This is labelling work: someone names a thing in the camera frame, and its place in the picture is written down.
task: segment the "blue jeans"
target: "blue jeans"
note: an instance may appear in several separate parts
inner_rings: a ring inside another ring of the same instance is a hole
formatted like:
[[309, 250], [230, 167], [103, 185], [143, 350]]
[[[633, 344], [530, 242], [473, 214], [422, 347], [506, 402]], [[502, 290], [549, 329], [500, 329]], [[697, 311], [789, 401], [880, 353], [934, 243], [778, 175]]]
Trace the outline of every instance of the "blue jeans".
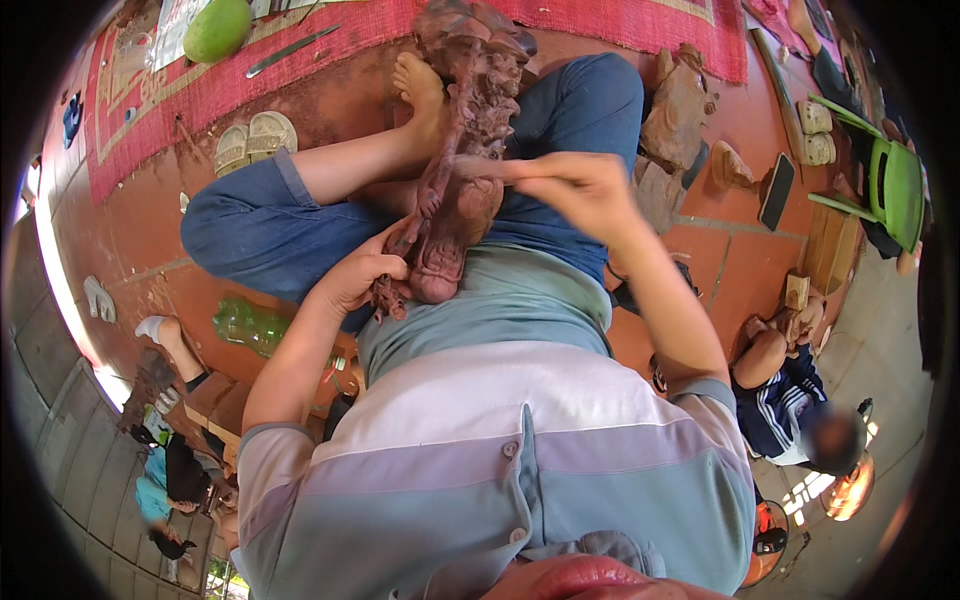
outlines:
[[[580, 57], [518, 101], [520, 115], [507, 139], [510, 157], [612, 153], [633, 170], [643, 83], [618, 55]], [[180, 238], [211, 275], [301, 302], [333, 265], [395, 220], [360, 203], [317, 206], [281, 150], [201, 190], [183, 217]], [[607, 249], [553, 208], [511, 188], [484, 241], [550, 253], [603, 283]], [[371, 314], [370, 307], [350, 313], [344, 331], [358, 331]]]

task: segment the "tile floor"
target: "tile floor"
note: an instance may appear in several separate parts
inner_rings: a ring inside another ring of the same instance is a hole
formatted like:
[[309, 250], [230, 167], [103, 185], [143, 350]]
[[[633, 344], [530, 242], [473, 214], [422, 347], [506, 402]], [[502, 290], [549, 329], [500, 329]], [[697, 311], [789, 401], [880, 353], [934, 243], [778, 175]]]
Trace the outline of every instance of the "tile floor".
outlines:
[[[653, 77], [651, 55], [557, 32], [534, 33], [540, 44], [536, 61], [541, 72], [576, 56], [612, 51], [636, 65], [647, 81]], [[312, 92], [313, 100], [305, 106], [286, 102], [281, 89], [218, 119], [216, 128], [210, 129], [222, 131], [230, 124], [246, 122], [260, 110], [278, 109], [298, 128], [301, 148], [382, 131], [404, 119], [404, 109], [386, 97], [385, 90], [393, 58], [410, 44], [409, 38], [397, 40], [346, 60], [346, 68], [337, 69], [338, 73], [350, 73], [346, 79], [327, 80], [321, 71], [296, 82], [294, 85], [308, 86]], [[752, 44], [748, 41], [749, 84], [725, 84], [708, 77], [710, 90], [718, 92], [720, 98], [703, 135], [711, 144], [719, 139], [729, 142], [761, 177], [773, 166], [778, 153], [789, 151], [773, 87]], [[64, 89], [88, 95], [83, 87], [89, 61], [89, 52], [76, 60]], [[794, 98], [803, 98], [807, 91], [816, 89], [801, 60], [790, 57], [785, 68]], [[216, 338], [210, 318], [218, 301], [224, 293], [234, 292], [288, 314], [296, 307], [209, 276], [183, 250], [178, 198], [181, 191], [192, 197], [213, 180], [209, 167], [183, 144], [168, 148], [144, 161], [122, 187], [94, 207], [88, 170], [96, 167], [85, 159], [84, 130], [81, 128], [73, 146], [65, 151], [59, 127], [62, 110], [57, 103], [50, 112], [52, 125], [44, 144], [40, 201], [50, 203], [60, 257], [87, 329], [88, 339], [83, 344], [78, 342], [84, 354], [95, 366], [110, 364], [123, 377], [132, 379], [136, 354], [150, 343], [133, 337], [136, 324], [151, 314], [175, 314], [193, 349], [210, 369], [252, 384], [263, 360], [247, 348]], [[212, 156], [216, 135], [196, 137], [201, 151]], [[806, 194], [828, 189], [839, 164], [842, 162], [805, 167], [803, 180], [798, 173], [780, 230], [775, 233], [757, 220], [756, 197], [721, 192], [712, 183], [708, 167], [687, 193], [675, 217], [676, 225], [663, 237], [664, 243], [689, 265], [694, 283], [702, 292], [701, 301], [730, 358], [742, 348], [740, 329], [744, 320], [754, 313], [769, 316], [778, 307], [787, 272], [800, 267], [804, 257], [812, 214]], [[90, 319], [84, 310], [82, 285], [89, 275], [100, 279], [112, 294], [116, 324]], [[613, 285], [615, 279], [609, 277], [608, 283]], [[846, 291], [844, 285], [830, 297], [828, 322], [835, 319]], [[643, 320], [617, 308], [609, 336], [617, 360], [648, 376], [652, 347]], [[348, 372], [340, 373], [339, 378], [344, 386], [352, 381]], [[318, 392], [318, 402], [327, 402], [334, 394], [332, 384], [328, 384]]]

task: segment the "white sock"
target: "white sock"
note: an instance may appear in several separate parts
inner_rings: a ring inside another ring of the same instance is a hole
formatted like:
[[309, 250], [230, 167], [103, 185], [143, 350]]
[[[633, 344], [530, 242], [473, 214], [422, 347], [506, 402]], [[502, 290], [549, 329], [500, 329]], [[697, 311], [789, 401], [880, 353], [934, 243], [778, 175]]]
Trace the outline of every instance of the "white sock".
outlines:
[[145, 335], [153, 340], [155, 344], [159, 344], [160, 340], [157, 338], [157, 334], [160, 331], [160, 323], [164, 319], [166, 319], [166, 317], [161, 317], [159, 315], [147, 317], [136, 326], [136, 330], [133, 333], [135, 333], [137, 337]]

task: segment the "person's right hand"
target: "person's right hand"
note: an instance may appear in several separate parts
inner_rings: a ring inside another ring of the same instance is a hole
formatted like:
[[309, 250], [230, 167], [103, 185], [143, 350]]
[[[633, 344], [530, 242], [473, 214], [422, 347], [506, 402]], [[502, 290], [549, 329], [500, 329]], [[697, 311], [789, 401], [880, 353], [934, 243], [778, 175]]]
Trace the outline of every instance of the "person's right hand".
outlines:
[[552, 206], [571, 225], [611, 248], [622, 248], [637, 228], [649, 227], [618, 155], [557, 152], [503, 164], [516, 191]]
[[192, 513], [197, 510], [198, 504], [196, 502], [188, 502], [186, 500], [174, 500], [174, 508], [180, 511], [181, 513]]

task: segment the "red rug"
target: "red rug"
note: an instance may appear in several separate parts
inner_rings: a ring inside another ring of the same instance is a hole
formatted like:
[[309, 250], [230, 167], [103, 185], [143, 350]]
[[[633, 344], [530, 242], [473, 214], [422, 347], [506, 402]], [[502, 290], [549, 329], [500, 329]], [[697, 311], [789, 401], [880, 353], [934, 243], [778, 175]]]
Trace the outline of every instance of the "red rug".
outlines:
[[[97, 38], [87, 80], [84, 119], [87, 165], [93, 202], [100, 204], [144, 159], [182, 140], [175, 117], [191, 133], [241, 105], [322, 69], [360, 50], [411, 33], [410, 22], [423, 0], [371, 0], [329, 4], [314, 11], [301, 27], [302, 12], [287, 18], [254, 21], [240, 52], [216, 64], [189, 69], [182, 60], [161, 69], [114, 77], [115, 39], [111, 24]], [[512, 19], [529, 27], [589, 36], [643, 52], [681, 42], [693, 43], [706, 55], [711, 74], [746, 83], [747, 54], [740, 0], [491, 0]], [[252, 64], [327, 25], [336, 32], [315, 42], [330, 48], [323, 60], [314, 52], [297, 52], [253, 79]], [[124, 121], [124, 112], [136, 115]]]

